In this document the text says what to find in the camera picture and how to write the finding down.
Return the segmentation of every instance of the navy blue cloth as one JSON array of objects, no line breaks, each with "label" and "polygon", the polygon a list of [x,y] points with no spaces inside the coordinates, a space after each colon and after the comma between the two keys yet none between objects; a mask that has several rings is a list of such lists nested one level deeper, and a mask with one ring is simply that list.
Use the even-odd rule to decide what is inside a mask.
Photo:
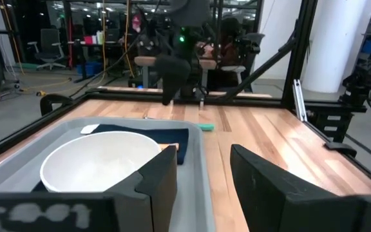
[{"label": "navy blue cloth", "polygon": [[98,126],[91,134],[106,131],[128,131],[139,133],[153,139],[158,144],[178,143],[177,164],[184,163],[188,145],[188,129],[166,129],[166,130],[140,130],[127,128],[124,126],[102,124]]}]

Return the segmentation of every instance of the metal strut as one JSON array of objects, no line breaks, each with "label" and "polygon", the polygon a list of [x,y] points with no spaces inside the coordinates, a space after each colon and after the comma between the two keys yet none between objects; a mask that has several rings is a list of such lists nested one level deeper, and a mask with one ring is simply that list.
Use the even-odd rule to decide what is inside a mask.
[{"label": "metal strut", "polygon": [[296,105],[297,118],[301,122],[307,122],[307,112],[304,105],[303,92],[301,90],[300,80],[295,79],[293,84],[294,103]]}]

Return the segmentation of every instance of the white paper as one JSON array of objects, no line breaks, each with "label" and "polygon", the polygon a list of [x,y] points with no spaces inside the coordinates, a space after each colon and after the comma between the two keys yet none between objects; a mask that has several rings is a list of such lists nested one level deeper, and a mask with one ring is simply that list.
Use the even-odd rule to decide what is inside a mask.
[{"label": "white paper", "polygon": [[82,135],[89,135],[89,134],[93,133],[93,131],[94,131],[95,129],[97,129],[98,126],[100,126],[100,124],[92,124],[92,125],[85,126],[85,127],[81,130],[81,134],[82,134]]}]

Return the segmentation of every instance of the green object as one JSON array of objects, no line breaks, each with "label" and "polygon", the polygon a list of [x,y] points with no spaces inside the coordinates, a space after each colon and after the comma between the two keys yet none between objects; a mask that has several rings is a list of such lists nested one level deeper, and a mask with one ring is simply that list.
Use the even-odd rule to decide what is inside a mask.
[{"label": "green object", "polygon": [[214,130],[214,124],[197,124],[197,126],[202,130],[202,131],[213,131]]},{"label": "green object", "polygon": [[21,63],[21,65],[19,63],[15,64],[16,68],[20,68],[21,66],[25,69],[37,69],[39,64],[30,64],[30,63]]}]

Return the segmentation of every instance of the white pillar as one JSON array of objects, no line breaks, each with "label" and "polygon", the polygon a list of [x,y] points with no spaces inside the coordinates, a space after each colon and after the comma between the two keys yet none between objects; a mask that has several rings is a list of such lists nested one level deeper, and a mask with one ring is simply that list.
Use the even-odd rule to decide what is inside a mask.
[{"label": "white pillar", "polygon": [[[301,0],[264,0],[259,32],[265,34],[252,72],[268,61],[288,40],[299,16]],[[261,79],[285,79],[290,54],[268,69]]]},{"label": "white pillar", "polygon": [[338,91],[365,3],[366,0],[324,0],[302,83],[304,89]]}]

